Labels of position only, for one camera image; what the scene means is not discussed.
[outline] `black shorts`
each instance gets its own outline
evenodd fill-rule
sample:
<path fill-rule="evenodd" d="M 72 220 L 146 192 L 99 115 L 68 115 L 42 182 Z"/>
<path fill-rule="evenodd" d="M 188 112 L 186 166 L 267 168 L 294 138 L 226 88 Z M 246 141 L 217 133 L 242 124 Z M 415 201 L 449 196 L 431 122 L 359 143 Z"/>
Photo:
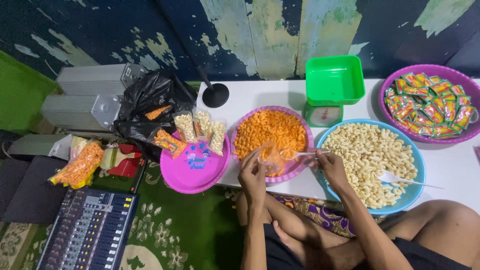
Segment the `black shorts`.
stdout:
<path fill-rule="evenodd" d="M 302 270 L 303 266 L 297 256 L 280 241 L 271 224 L 264 224 L 267 269 L 269 270 Z M 393 243 L 407 258 L 413 269 L 419 270 L 470 270 L 467 267 L 414 242 L 396 238 Z M 370 269 L 364 261 L 354 270 Z"/>

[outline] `pink bowl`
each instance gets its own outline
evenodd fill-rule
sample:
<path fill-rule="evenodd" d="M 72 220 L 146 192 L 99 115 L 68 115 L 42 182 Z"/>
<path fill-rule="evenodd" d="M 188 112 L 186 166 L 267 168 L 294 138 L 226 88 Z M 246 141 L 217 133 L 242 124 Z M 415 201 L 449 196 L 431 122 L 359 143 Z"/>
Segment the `pink bowl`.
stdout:
<path fill-rule="evenodd" d="M 178 132 L 173 135 L 179 138 Z M 225 134 L 223 156 L 207 149 L 205 142 L 188 144 L 176 159 L 167 151 L 160 155 L 160 171 L 165 182 L 175 191 L 194 194 L 212 187 L 227 169 L 230 161 L 230 140 Z"/>
<path fill-rule="evenodd" d="M 232 149 L 232 153 L 235 152 L 235 145 L 233 142 L 235 141 L 235 138 L 237 137 L 237 129 L 240 126 L 240 124 L 245 121 L 247 118 L 252 116 L 254 113 L 260 111 L 260 110 L 278 110 L 278 111 L 283 111 L 286 114 L 289 115 L 295 115 L 298 119 L 300 119 L 300 123 L 303 125 L 303 128 L 305 128 L 306 131 L 306 137 L 307 137 L 307 144 L 309 148 L 313 148 L 313 134 L 312 130 L 308 126 L 307 122 L 296 112 L 289 108 L 281 107 L 281 106 L 265 106 L 265 107 L 260 107 L 257 109 L 252 110 L 251 112 L 247 113 L 245 116 L 243 116 L 235 126 L 235 129 L 233 130 L 232 134 L 232 139 L 230 140 L 230 148 Z M 233 160 L 235 163 L 240 167 L 241 162 L 238 159 L 237 155 L 232 155 Z M 287 180 L 292 179 L 293 177 L 297 176 L 299 173 L 301 173 L 304 169 L 306 168 L 306 165 L 303 164 L 303 162 L 300 161 L 289 161 L 285 163 L 285 170 L 284 174 L 281 176 L 276 176 L 276 177 L 265 177 L 265 182 L 267 183 L 281 183 Z"/>
<path fill-rule="evenodd" d="M 464 142 L 470 140 L 471 138 L 475 137 L 478 133 L 480 133 L 480 121 L 476 123 L 471 123 L 468 125 L 468 128 L 464 130 L 460 137 L 453 138 L 453 139 L 434 139 L 428 138 L 425 136 L 421 136 L 415 133 L 410 132 L 404 126 L 398 124 L 396 119 L 392 117 L 390 112 L 388 111 L 387 106 L 384 102 L 385 97 L 385 90 L 390 87 L 390 85 L 394 82 L 394 79 L 399 79 L 401 75 L 413 72 L 414 74 L 418 73 L 425 73 L 427 76 L 439 76 L 441 79 L 447 79 L 454 85 L 462 85 L 465 93 L 468 96 L 472 97 L 471 103 L 472 106 L 476 108 L 480 108 L 480 86 L 476 84 L 472 79 L 466 76 L 463 73 L 460 73 L 454 69 L 439 66 L 439 65 L 431 65 L 431 64 L 422 64 L 422 65 L 413 65 L 404 67 L 395 71 L 391 74 L 387 79 L 385 79 L 384 83 L 382 84 L 382 89 L 378 93 L 378 103 L 380 104 L 380 108 L 382 109 L 383 114 L 387 118 L 387 120 L 397 129 L 401 130 L 405 133 L 408 137 L 424 143 L 429 144 L 457 144 L 460 142 Z"/>

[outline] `white plastic spoon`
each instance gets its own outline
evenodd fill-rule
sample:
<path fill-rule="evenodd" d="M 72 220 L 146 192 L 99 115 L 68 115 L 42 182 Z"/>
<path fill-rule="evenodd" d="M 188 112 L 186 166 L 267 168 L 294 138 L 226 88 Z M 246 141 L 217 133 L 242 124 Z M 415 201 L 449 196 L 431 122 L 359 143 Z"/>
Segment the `white plastic spoon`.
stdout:
<path fill-rule="evenodd" d="M 420 184 L 420 185 L 424 185 L 424 186 L 444 189 L 443 187 L 439 187 L 439 186 L 434 186 L 434 185 L 423 184 L 423 183 L 419 183 L 419 182 L 415 182 L 415 181 L 406 180 L 406 179 L 403 179 L 401 177 L 398 177 L 398 176 L 394 175 L 393 173 L 391 173 L 387 170 L 383 170 L 383 172 L 384 172 L 384 174 L 382 176 L 377 175 L 378 179 L 380 179 L 383 182 L 387 182 L 387 183 L 408 182 L 408 183 L 412 183 L 412 184 Z"/>
<path fill-rule="evenodd" d="M 330 151 L 328 151 L 327 149 L 320 149 L 322 151 L 322 153 L 330 153 Z M 308 156 L 308 155 L 316 155 L 316 153 L 308 153 L 308 152 L 304 152 L 304 153 L 300 153 L 300 152 L 297 152 L 297 151 L 294 151 L 295 155 L 291 158 L 291 159 L 286 159 L 286 160 L 293 160 L 295 158 L 298 158 L 300 156 Z"/>

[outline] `green kitchen scale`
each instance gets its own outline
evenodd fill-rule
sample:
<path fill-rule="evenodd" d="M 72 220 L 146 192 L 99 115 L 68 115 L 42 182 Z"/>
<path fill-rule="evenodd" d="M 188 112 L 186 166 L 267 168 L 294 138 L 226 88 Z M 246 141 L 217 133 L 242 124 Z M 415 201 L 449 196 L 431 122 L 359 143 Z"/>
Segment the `green kitchen scale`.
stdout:
<path fill-rule="evenodd" d="M 306 64 L 307 102 L 303 117 L 311 127 L 343 121 L 343 106 L 365 95 L 360 58 L 341 55 L 312 58 Z"/>

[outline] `audio mixer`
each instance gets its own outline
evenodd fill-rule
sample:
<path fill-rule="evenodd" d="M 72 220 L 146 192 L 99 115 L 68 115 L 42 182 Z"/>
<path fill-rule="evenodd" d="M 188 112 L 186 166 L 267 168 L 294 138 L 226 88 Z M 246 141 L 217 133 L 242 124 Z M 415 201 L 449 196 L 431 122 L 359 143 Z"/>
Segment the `audio mixer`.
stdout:
<path fill-rule="evenodd" d="M 138 196 L 69 188 L 37 270 L 118 269 Z"/>

